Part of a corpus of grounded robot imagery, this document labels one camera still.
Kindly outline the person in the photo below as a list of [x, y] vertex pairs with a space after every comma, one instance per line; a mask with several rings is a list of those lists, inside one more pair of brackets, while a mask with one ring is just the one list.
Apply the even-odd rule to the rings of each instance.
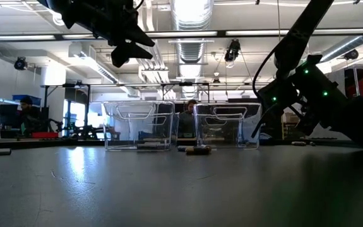
[[33, 106], [32, 99], [24, 96], [20, 100], [20, 127], [24, 136], [30, 137], [34, 132], [47, 132], [47, 118], [37, 107]]
[[190, 100], [187, 103], [187, 109], [179, 114], [179, 132], [181, 138], [194, 138], [195, 137], [195, 123], [194, 123], [194, 106], [197, 104], [196, 100]]

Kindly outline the black table edge rail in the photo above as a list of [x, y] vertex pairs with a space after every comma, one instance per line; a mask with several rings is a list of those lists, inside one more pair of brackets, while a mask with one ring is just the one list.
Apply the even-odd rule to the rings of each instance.
[[[307, 145], [312, 141], [316, 146], [333, 146], [333, 147], [345, 147], [345, 148], [361, 148], [361, 145], [354, 143], [353, 141], [341, 141], [341, 140], [297, 140], [304, 141]], [[291, 140], [280, 139], [260, 139], [259, 146], [290, 146]], [[104, 141], [97, 140], [41, 140], [41, 141], [0, 141], [0, 148], [11, 149], [32, 149], [32, 148], [48, 148], [48, 147], [68, 147], [68, 146], [105, 146]]]

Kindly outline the red tray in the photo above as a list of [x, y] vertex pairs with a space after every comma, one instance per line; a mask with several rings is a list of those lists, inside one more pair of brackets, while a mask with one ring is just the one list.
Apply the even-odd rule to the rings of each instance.
[[32, 138], [34, 139], [56, 139], [59, 137], [58, 132], [33, 132]]

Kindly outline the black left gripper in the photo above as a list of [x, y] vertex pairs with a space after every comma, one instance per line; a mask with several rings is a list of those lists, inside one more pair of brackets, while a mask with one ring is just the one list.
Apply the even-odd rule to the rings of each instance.
[[94, 38], [103, 37], [118, 45], [110, 54], [112, 65], [121, 67], [130, 58], [151, 59], [151, 53], [134, 42], [153, 47], [155, 42], [136, 24], [133, 0], [37, 0], [61, 15], [68, 29], [77, 24]]

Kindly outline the black overhead frame beam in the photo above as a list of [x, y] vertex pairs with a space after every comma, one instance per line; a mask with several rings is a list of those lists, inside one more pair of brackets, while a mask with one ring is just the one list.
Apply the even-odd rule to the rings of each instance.
[[[153, 39], [170, 38], [227, 38], [227, 37], [278, 37], [288, 33], [287, 30], [208, 30], [208, 31], [164, 31], [147, 32]], [[314, 36], [355, 36], [363, 35], [363, 28], [321, 28], [316, 29]], [[0, 35], [0, 42], [44, 42], [63, 40], [93, 40], [91, 33], [57, 33], [57, 34], [13, 34]]]

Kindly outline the silver ribbed ceiling duct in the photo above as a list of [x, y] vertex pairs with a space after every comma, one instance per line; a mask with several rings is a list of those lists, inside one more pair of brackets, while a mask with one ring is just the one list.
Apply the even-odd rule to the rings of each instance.
[[[173, 29], [176, 31], [208, 30], [213, 13], [213, 0], [170, 0]], [[196, 79], [201, 74], [200, 63], [206, 44], [178, 43], [176, 51], [179, 75], [184, 79]]]

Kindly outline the white ceiling pipe bundle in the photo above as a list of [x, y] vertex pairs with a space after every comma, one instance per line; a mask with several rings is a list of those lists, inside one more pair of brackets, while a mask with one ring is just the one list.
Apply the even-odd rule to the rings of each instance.
[[[133, 1], [134, 7], [138, 11], [138, 26], [144, 32], [154, 32], [152, 0]], [[153, 47], [140, 45], [152, 55], [151, 59], [137, 59], [140, 65], [140, 74], [142, 80], [147, 83], [167, 83], [169, 82], [169, 70], [164, 63], [157, 40], [153, 41], [155, 42]]]

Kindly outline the black background workstation frame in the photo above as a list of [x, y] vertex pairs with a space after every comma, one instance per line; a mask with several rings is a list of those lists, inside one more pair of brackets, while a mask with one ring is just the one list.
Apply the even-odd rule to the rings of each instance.
[[156, 90], [161, 90], [162, 92], [162, 100], [165, 100], [165, 95], [173, 89], [173, 87], [190, 87], [190, 86], [197, 86], [198, 91], [203, 91], [208, 96], [208, 103], [210, 103], [210, 90], [211, 87], [217, 86], [235, 86], [237, 90], [242, 90], [242, 87], [253, 85], [253, 83], [192, 83], [192, 82], [179, 82], [179, 83], [132, 83], [132, 84], [83, 84], [83, 83], [65, 83], [65, 84], [58, 84], [58, 85], [41, 85], [40, 87], [44, 89], [44, 98], [43, 98], [43, 108], [49, 107], [47, 105], [48, 97], [51, 95], [56, 89], [58, 88], [68, 88], [68, 89], [75, 89], [79, 90], [83, 87], [86, 88], [86, 107], [85, 107], [85, 117], [83, 119], [84, 126], [83, 130], [85, 131], [85, 137], [88, 135], [88, 129], [85, 129], [88, 126], [88, 112], [89, 106], [91, 103], [91, 96], [90, 92], [92, 88], [119, 88], [122, 91], [126, 92], [131, 97], [140, 97], [136, 94], [131, 93], [131, 90], [140, 90], [141, 88], [155, 88]]

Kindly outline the white rectangular air duct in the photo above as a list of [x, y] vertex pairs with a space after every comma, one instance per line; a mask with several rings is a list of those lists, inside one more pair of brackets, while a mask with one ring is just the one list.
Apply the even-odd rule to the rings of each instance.
[[98, 59], [97, 52], [91, 45], [85, 45], [81, 42], [71, 42], [68, 46], [68, 56], [65, 61], [67, 62], [65, 65], [67, 69], [75, 71], [84, 78], [86, 77], [85, 70], [89, 70], [102, 77], [100, 84], [103, 84], [103, 80], [106, 80], [108, 83], [120, 87], [120, 89], [130, 97], [139, 98], [141, 96], [139, 90], [132, 87], [121, 86], [121, 84], [124, 84], [125, 82], [120, 80], [116, 73], [111, 71]]

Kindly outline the metal rack post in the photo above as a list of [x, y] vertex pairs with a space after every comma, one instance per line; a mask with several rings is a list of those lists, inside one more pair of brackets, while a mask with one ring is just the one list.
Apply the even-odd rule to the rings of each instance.
[[360, 95], [359, 80], [358, 80], [358, 76], [357, 76], [357, 68], [356, 67], [353, 68], [353, 75], [354, 75], [355, 96], [359, 96]]

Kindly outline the clear plastic bin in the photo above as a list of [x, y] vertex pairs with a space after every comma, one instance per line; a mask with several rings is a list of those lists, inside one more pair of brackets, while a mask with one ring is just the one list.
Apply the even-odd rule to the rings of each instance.
[[262, 109], [258, 103], [200, 103], [193, 109], [198, 146], [256, 149]]
[[[171, 147], [175, 105], [169, 101], [103, 102], [107, 150], [166, 151]], [[137, 149], [137, 144], [167, 144], [166, 150]]]

